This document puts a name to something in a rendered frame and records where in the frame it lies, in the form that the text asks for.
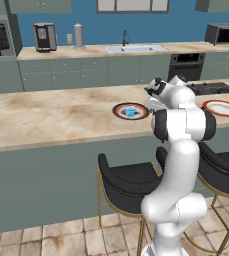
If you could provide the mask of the grey-green lower cupboard run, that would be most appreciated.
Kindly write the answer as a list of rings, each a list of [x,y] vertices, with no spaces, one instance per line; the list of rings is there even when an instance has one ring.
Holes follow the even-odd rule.
[[[201,73],[201,80],[228,79],[229,52],[207,53]]]
[[[170,54],[19,60],[26,91],[147,84],[166,79]]]

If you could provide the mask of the grey-green island base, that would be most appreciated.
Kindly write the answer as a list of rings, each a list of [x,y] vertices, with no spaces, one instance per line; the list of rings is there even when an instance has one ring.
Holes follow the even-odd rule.
[[[0,152],[0,233],[98,214],[98,155],[111,166],[156,161],[155,136]]]

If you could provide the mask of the black hob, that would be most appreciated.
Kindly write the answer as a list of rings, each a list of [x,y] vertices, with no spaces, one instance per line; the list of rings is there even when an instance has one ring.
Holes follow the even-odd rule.
[[[201,84],[192,83],[188,85],[188,88],[190,88],[196,96],[229,93],[229,85],[224,82],[203,82]]]

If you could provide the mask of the window with grey frame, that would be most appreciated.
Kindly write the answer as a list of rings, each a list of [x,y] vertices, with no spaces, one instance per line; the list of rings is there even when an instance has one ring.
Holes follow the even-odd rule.
[[[167,13],[170,0],[96,0],[98,13]]]

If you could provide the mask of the steel sink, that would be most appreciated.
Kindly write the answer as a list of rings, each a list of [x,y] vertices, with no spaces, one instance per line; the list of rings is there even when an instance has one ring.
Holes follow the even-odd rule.
[[[148,53],[148,52],[166,52],[168,51],[161,45],[126,45],[105,47],[108,53]]]

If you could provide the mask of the grey-green tall cupboard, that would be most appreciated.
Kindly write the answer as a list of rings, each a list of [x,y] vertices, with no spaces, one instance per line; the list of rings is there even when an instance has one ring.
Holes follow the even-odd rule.
[[[23,92],[24,86],[17,62],[17,57],[22,50],[18,19],[15,14],[7,14],[0,15],[0,20],[7,22],[13,46],[12,56],[0,56],[0,94]]]

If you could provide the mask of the black and red rimmed plate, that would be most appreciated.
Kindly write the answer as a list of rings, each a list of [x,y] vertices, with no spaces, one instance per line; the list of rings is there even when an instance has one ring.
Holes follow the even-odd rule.
[[[135,115],[133,117],[127,117],[125,112],[126,108],[135,108]],[[113,107],[112,112],[115,116],[125,120],[140,120],[146,118],[149,115],[149,110],[144,105],[134,102],[117,104]]]

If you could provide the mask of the grey-green upper cupboards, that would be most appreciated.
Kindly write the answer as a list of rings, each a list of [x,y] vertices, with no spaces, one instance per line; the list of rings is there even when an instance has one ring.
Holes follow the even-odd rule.
[[[72,0],[0,0],[0,15],[71,13]]]
[[[195,10],[200,12],[229,12],[229,0],[196,0]]]

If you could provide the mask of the grey paper towel roll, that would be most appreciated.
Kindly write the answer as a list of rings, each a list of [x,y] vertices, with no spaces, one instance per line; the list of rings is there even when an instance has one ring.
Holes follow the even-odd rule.
[[[83,49],[84,47],[83,26],[77,23],[74,25],[74,48]]]

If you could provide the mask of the black built-in oven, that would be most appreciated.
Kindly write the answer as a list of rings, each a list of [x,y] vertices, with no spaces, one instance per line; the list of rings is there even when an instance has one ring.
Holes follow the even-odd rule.
[[[204,59],[204,53],[172,54],[167,81],[170,81],[175,75],[182,76],[188,81],[199,80]]]

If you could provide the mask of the grey toaster oven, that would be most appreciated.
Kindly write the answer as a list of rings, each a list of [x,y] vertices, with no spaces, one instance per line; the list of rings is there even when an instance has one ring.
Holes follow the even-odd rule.
[[[213,45],[229,44],[229,24],[208,24],[204,41]]]

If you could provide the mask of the silver coffee machine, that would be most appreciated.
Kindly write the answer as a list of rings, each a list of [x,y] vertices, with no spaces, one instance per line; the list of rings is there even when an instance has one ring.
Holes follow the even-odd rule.
[[[50,52],[57,50],[57,38],[55,26],[51,22],[34,23],[34,40],[38,52]]]

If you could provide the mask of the black bar stool gold legs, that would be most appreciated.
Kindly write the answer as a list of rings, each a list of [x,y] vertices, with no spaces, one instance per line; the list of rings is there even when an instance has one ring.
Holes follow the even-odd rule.
[[[137,256],[141,256],[144,228],[148,229],[141,213],[141,202],[144,196],[157,188],[163,176],[160,170],[155,170],[153,162],[110,167],[103,153],[98,155],[98,166],[99,227],[103,228],[101,194],[104,194],[106,203],[116,212],[127,217],[140,218]]]
[[[193,242],[187,234],[185,234],[185,237],[192,245],[201,251],[215,253],[217,256],[220,256],[221,253],[229,246],[229,226],[227,226],[215,208],[215,202],[219,196],[229,198],[229,152],[215,153],[204,142],[199,142],[198,145],[200,148],[198,178],[210,191],[215,194],[211,203],[211,208],[224,225],[225,229],[227,230],[227,234],[218,250],[208,250],[200,247]]]

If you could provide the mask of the red rimmed white plate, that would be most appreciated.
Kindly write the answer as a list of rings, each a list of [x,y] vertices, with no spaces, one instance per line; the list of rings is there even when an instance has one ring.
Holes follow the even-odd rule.
[[[208,100],[203,107],[216,115],[229,117],[229,102],[224,100]]]

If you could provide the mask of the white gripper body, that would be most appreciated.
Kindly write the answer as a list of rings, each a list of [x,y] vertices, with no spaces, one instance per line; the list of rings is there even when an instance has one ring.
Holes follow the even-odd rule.
[[[145,106],[150,112],[156,112],[159,109],[159,101],[148,95],[145,100]]]

